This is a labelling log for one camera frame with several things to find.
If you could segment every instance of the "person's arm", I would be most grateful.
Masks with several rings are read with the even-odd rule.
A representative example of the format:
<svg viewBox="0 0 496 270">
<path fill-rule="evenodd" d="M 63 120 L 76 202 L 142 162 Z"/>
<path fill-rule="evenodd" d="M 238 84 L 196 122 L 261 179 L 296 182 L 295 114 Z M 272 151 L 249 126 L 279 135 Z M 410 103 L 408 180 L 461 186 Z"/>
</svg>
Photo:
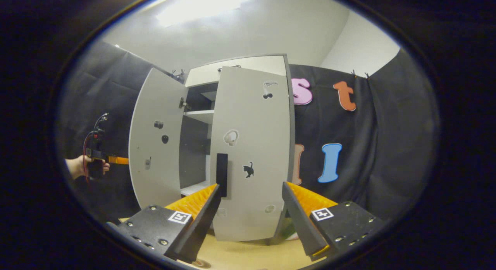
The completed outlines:
<svg viewBox="0 0 496 270">
<path fill-rule="evenodd" d="M 75 159 L 65 159 L 65 164 L 67 164 L 67 168 L 69 168 L 69 173 L 71 173 L 73 180 L 76 180 L 77 177 L 84 175 L 83 162 L 88 164 L 88 162 L 91 162 L 91 158 L 80 155 Z M 110 170 L 110 164 L 105 163 L 103 165 L 103 174 L 105 174 L 108 170 Z"/>
</svg>

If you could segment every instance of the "blue letter i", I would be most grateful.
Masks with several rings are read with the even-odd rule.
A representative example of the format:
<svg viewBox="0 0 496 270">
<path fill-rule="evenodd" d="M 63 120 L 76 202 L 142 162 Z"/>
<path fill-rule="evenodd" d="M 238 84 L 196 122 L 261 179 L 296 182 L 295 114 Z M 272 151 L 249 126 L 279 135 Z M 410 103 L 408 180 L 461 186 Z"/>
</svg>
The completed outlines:
<svg viewBox="0 0 496 270">
<path fill-rule="evenodd" d="M 330 143 L 322 146 L 322 152 L 325 154 L 324 171 L 317 181 L 319 183 L 328 183 L 338 179 L 336 168 L 338 166 L 339 152 L 343 147 L 339 143 Z"/>
</svg>

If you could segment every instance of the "open cabinet door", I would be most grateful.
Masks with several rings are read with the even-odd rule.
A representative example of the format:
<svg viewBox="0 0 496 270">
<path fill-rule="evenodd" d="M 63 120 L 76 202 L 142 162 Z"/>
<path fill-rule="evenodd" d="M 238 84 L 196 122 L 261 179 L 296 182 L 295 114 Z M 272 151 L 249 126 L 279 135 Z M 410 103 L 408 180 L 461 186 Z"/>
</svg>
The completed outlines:
<svg viewBox="0 0 496 270">
<path fill-rule="evenodd" d="M 227 154 L 227 196 L 213 221 L 217 240 L 274 236 L 284 205 L 282 184 L 292 177 L 290 108 L 287 76 L 222 67 L 210 149 L 212 183 L 217 154 Z"/>
<path fill-rule="evenodd" d="M 129 171 L 139 206 L 166 206 L 181 198 L 179 138 L 188 89 L 151 69 L 134 107 L 129 132 Z"/>
</svg>

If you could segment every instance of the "wooden floor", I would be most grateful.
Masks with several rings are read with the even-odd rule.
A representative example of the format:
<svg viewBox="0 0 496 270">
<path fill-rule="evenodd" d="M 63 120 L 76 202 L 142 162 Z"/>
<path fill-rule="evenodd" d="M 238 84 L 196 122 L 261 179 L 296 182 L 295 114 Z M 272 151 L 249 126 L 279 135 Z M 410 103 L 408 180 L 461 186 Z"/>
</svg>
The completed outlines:
<svg viewBox="0 0 496 270">
<path fill-rule="evenodd" d="M 197 258 L 211 264 L 211 270 L 296 270 L 320 261 L 305 256 L 300 240 L 266 246 L 263 242 L 219 242 L 210 234 Z"/>
</svg>

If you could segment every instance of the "black door handle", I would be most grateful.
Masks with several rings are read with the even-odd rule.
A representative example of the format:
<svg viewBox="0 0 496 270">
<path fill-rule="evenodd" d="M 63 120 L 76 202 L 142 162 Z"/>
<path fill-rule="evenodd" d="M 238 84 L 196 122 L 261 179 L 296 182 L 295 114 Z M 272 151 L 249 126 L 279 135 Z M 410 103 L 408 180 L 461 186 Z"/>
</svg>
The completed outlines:
<svg viewBox="0 0 496 270">
<path fill-rule="evenodd" d="M 217 184 L 220 196 L 227 197 L 227 154 L 217 154 Z"/>
</svg>

